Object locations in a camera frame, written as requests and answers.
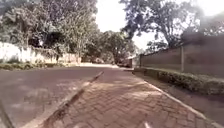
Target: road edge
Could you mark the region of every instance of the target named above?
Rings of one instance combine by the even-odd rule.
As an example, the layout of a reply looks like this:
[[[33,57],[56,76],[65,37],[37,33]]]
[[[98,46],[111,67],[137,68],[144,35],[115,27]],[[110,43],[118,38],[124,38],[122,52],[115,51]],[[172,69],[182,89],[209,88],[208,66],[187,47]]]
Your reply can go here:
[[[79,98],[79,96],[84,92],[85,88],[91,85],[95,80],[97,80],[104,72],[98,73],[89,81],[85,82],[80,88],[78,88],[75,92],[66,96],[61,102],[52,106],[48,111],[45,111],[43,114],[38,116],[37,118],[31,120],[21,128],[45,128],[50,127],[56,119],[60,116],[63,116],[64,111],[73,103],[75,100]]]

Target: road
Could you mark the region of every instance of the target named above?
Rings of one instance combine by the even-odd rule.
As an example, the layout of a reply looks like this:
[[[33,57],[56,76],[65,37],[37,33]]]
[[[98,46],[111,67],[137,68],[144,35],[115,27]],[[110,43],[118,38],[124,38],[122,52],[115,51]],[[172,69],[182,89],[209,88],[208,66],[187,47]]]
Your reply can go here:
[[[16,127],[28,123],[104,68],[0,71],[0,99]]]

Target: white wall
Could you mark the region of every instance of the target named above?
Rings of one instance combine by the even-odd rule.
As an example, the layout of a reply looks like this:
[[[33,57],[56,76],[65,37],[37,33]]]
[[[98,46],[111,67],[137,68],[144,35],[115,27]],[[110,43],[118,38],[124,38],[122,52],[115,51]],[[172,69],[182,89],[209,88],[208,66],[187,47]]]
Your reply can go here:
[[[23,63],[35,63],[36,61],[44,62],[44,58],[43,55],[36,53],[31,48],[19,48],[10,43],[0,42],[0,60],[3,62],[17,60]]]

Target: bush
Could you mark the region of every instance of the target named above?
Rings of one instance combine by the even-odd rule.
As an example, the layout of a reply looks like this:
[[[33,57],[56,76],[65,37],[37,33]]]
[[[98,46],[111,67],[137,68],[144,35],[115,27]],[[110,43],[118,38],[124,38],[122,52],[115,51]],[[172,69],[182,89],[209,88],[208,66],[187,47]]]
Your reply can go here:
[[[155,68],[136,68],[135,72],[202,94],[224,94],[224,80],[209,76]]]
[[[0,70],[29,70],[33,68],[54,68],[54,67],[64,67],[63,64],[52,64],[52,63],[40,63],[40,64],[9,64],[9,63],[1,63]]]

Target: curb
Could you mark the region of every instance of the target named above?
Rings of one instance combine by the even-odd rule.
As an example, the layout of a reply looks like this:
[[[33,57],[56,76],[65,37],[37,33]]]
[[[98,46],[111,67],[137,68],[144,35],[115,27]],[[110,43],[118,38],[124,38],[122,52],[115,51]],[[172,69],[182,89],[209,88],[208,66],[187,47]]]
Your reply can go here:
[[[153,89],[156,89],[157,91],[161,92],[162,94],[166,95],[168,98],[170,98],[171,100],[179,103],[181,106],[185,107],[186,109],[188,109],[189,111],[191,111],[192,113],[194,113],[195,115],[197,115],[198,117],[209,121],[215,128],[224,128],[224,126],[222,126],[219,123],[216,123],[214,120],[207,118],[204,114],[200,113],[199,111],[195,110],[194,108],[192,108],[191,106],[183,103],[182,101],[178,100],[177,98],[173,97],[172,95],[168,94],[167,92],[164,92],[163,90],[159,89],[158,87],[148,83],[147,81],[143,80],[147,85],[149,85],[150,87],[152,87]]]
[[[98,73],[88,82],[85,82],[80,88],[78,88],[74,93],[66,96],[61,102],[52,106],[48,111],[33,119],[21,128],[50,128],[51,124],[61,116],[65,114],[65,110],[79,98],[79,96],[84,92],[86,87],[91,85],[95,80],[97,80],[104,72]]]

